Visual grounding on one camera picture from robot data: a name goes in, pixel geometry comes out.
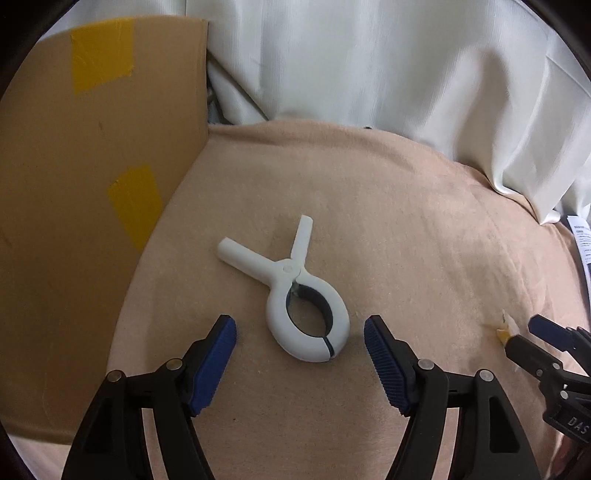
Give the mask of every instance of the beige blanket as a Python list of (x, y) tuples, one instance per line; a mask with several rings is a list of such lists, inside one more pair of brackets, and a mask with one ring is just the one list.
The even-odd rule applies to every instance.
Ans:
[[(524, 331), (536, 313), (570, 326), (587, 314), (570, 234), (538, 225), (515, 200), (477, 171), (385, 132), (307, 121), (211, 127), (141, 258), (109, 366), (151, 371), (230, 314), (238, 344), (194, 421), (216, 478), (378, 480), (406, 425), (363, 344), (364, 320), (380, 314), (419, 357), (461, 374), (493, 371), (544, 471), (555, 432), (541, 419), (537, 383), (515, 371), (495, 329), (503, 310)], [(286, 354), (266, 326), (267, 287), (216, 256), (229, 236), (287, 258), (301, 214), (314, 219), (306, 267), (350, 314), (348, 344), (325, 364)], [(447, 478), (455, 418), (438, 480)], [(165, 478), (153, 426), (147, 436), (155, 478)]]

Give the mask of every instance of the blue gripper pad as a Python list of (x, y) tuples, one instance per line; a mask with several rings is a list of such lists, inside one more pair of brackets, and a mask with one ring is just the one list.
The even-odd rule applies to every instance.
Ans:
[(371, 317), (365, 321), (363, 337), (365, 348), (374, 363), (390, 405), (399, 409), (402, 415), (407, 415), (411, 403), (408, 399), (406, 379)]
[(545, 341), (561, 352), (566, 352), (573, 347), (573, 335), (565, 328), (548, 320), (542, 315), (530, 318), (528, 328), (532, 335)]
[(236, 334), (236, 322), (233, 318), (226, 317), (225, 324), (213, 339), (201, 368), (194, 375), (193, 395), (189, 402), (192, 416), (199, 415), (203, 408), (211, 404), (236, 345)]

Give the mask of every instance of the rivet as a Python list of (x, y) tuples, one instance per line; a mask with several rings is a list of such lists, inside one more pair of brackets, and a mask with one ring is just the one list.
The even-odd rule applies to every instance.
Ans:
[(180, 358), (171, 358), (168, 362), (166, 362), (166, 368), (171, 371), (178, 370), (183, 366), (183, 361)]
[(422, 370), (433, 370), (433, 367), (435, 367), (433, 361), (428, 358), (421, 358), (417, 364)]
[(495, 378), (492, 372), (489, 372), (488, 370), (481, 370), (479, 375), (480, 378), (483, 379), (485, 382), (492, 382)]
[(121, 377), (123, 377), (123, 372), (121, 370), (112, 370), (109, 373), (107, 373), (107, 381), (111, 383), (118, 382), (119, 380), (121, 380)]

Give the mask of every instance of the cardboard panel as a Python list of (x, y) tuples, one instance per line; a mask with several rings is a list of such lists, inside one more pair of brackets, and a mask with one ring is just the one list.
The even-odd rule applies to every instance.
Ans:
[(207, 141), (206, 22), (125, 20), (132, 66), (82, 89), (94, 54), (77, 52), (101, 25), (38, 43), (0, 101), (0, 417), (54, 442), (102, 381), (138, 249)]

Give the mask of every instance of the yellow tape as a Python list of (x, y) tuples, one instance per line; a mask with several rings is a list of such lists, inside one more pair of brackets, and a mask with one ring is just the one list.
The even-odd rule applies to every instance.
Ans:
[(509, 341), (511, 336), (512, 335), (507, 330), (500, 330), (499, 329), (496, 331), (496, 337), (501, 341), (503, 346), (505, 346), (507, 344), (507, 342)]
[(162, 200), (149, 165), (130, 168), (108, 190), (111, 205), (134, 247), (142, 251), (162, 213)]
[(129, 76), (134, 69), (134, 20), (120, 18), (74, 28), (72, 81), (74, 93)]

